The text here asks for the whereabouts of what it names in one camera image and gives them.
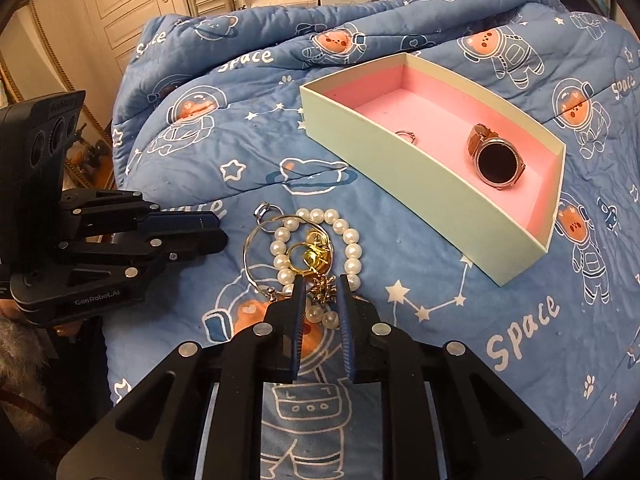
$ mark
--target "jewelry pile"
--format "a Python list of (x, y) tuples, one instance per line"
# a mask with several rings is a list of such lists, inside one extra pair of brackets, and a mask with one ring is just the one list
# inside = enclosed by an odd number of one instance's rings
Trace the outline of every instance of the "jewelry pile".
[[(263, 221), (265, 213), (270, 210), (275, 210), (280, 215)], [(362, 247), (358, 244), (359, 232), (351, 228), (344, 218), (340, 218), (335, 209), (324, 211), (316, 208), (309, 211), (309, 209), (300, 208), (295, 215), (285, 215), (278, 206), (263, 202), (255, 210), (254, 216), (258, 225), (245, 240), (242, 255), (244, 271), (249, 282), (268, 300), (277, 301), (291, 295), (296, 274), (304, 276), (307, 282), (306, 320), (311, 323), (322, 323), (325, 328), (337, 329), (340, 325), (338, 314), (330, 310), (327, 305), (335, 300), (336, 294), (336, 277), (328, 275), (334, 260), (334, 247), (329, 234), (321, 224), (330, 225), (336, 234), (342, 236), (342, 240), (346, 244), (344, 254), (347, 260), (344, 263), (344, 271), (352, 291), (357, 290), (361, 285), (358, 276), (362, 270), (360, 262)], [(265, 225), (271, 222), (280, 222), (280, 227), (274, 230), (266, 229)], [(305, 241), (287, 247), (291, 233), (296, 231), (300, 224), (310, 226), (305, 234)], [(283, 285), (282, 291), (277, 291), (274, 287), (268, 287), (264, 290), (264, 287), (258, 286), (249, 273), (246, 261), (247, 251), (259, 230), (273, 234), (274, 241), (270, 245), (270, 251), (274, 256), (273, 266), (278, 271), (278, 282)], [(306, 269), (299, 269), (292, 263), (292, 252), (297, 248), (302, 248), (304, 251), (302, 260), (307, 266)]]

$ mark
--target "paw print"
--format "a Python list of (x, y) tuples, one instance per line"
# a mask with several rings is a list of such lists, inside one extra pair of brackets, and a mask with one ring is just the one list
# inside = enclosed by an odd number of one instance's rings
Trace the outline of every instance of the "paw print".
[(589, 399), (589, 397), (591, 397), (595, 383), (596, 377), (593, 375), (587, 375), (587, 380), (584, 381), (584, 393), (582, 394), (585, 399)]

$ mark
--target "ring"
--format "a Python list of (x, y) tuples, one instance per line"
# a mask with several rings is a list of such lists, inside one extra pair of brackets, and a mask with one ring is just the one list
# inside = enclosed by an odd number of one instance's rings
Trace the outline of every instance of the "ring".
[(274, 229), (273, 231), (269, 231), (264, 226), (269, 222), (273, 222), (273, 219), (262, 221), (262, 218), (268, 211), (271, 211), (271, 210), (277, 211), (278, 213), (280, 213), (280, 216), (284, 215), (284, 211), (282, 209), (280, 209), (276, 205), (270, 204), (269, 202), (262, 202), (254, 211), (254, 216), (256, 221), (258, 222), (258, 224), (262, 224), (262, 227), (260, 227), (260, 229), (262, 229), (265, 233), (268, 233), (270, 235), (274, 234), (274, 232), (276, 232), (276, 229)]
[(466, 147), (480, 179), (495, 189), (513, 186), (526, 169), (516, 147), (484, 124), (471, 129)]
[[(256, 209), (256, 216), (259, 215), (260, 213), (262, 213), (264, 215), (265, 212), (267, 212), (269, 209), (265, 209), (264, 211), (258, 211), (262, 208), (265, 208), (266, 205), (270, 205), (266, 202), (260, 204), (260, 206), (258, 207), (258, 209)], [(272, 208), (280, 210), (279, 207), (271, 205)], [(254, 241), (255, 235), (258, 234), (258, 231), (262, 230), (264, 231), (264, 225), (267, 224), (268, 222), (274, 222), (274, 221), (283, 221), (286, 220), (287, 218), (295, 218), (296, 220), (299, 220), (300, 223), (307, 223), (313, 227), (315, 227), (318, 231), (320, 231), (328, 240), (328, 245), (329, 245), (329, 261), (333, 261), (334, 260), (334, 245), (331, 242), (331, 238), (329, 238), (329, 233), (327, 231), (324, 230), (324, 228), (313, 222), (312, 220), (309, 220), (307, 218), (303, 218), (302, 216), (298, 216), (298, 215), (279, 215), (279, 216), (274, 216), (273, 218), (263, 221), (263, 222), (258, 222), (258, 225), (254, 228), (253, 231), (251, 231), (248, 235), (248, 237), (246, 238), (246, 240), (244, 241), (244, 246), (242, 247), (242, 264), (244, 265), (244, 273), (246, 275), (247, 280), (249, 281), (249, 284), (258, 292), (260, 292), (265, 298), (267, 298), (269, 301), (271, 301), (273, 303), (273, 301), (278, 301), (280, 298), (290, 298), (290, 294), (284, 294), (279, 290), (276, 290), (274, 286), (269, 286), (266, 290), (264, 288), (262, 288), (260, 285), (258, 285), (258, 283), (254, 280), (254, 278), (251, 276), (251, 273), (249, 272), (249, 265), (247, 264), (246, 261), (246, 257), (247, 257), (247, 253), (249, 251), (249, 245), (251, 244), (252, 241)]]
[(413, 144), (415, 142), (415, 134), (413, 132), (408, 132), (407, 130), (398, 130), (396, 132), (397, 136), (409, 136), (411, 138), (411, 143)]

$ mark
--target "camera lens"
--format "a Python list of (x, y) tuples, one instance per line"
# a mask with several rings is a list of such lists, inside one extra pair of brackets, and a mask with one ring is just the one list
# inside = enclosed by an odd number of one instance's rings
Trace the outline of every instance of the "camera lens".
[(31, 165), (35, 168), (42, 158), (42, 149), (44, 148), (44, 132), (40, 132), (36, 136), (36, 140), (31, 148)]
[(505, 184), (516, 175), (518, 159), (509, 146), (495, 142), (478, 154), (478, 168), (489, 182)]
[(67, 138), (71, 137), (76, 132), (76, 124), (78, 124), (78, 118), (73, 115), (69, 121), (69, 126), (66, 128)]
[(56, 125), (53, 127), (51, 137), (49, 138), (49, 151), (51, 153), (55, 152), (56, 148), (60, 145), (60, 140), (62, 140), (62, 134), (64, 131), (65, 120), (63, 118), (59, 118)]

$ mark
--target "cardboard box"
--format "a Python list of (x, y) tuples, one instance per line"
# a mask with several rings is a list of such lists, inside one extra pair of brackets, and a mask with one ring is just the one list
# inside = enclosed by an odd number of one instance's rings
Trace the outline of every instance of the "cardboard box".
[[(361, 171), (504, 285), (548, 252), (565, 145), (544, 126), (465, 77), (411, 54), (353, 66), (300, 89), (309, 137)], [(527, 164), (497, 190), (466, 150), (482, 123)], [(395, 131), (415, 132), (415, 145)]]

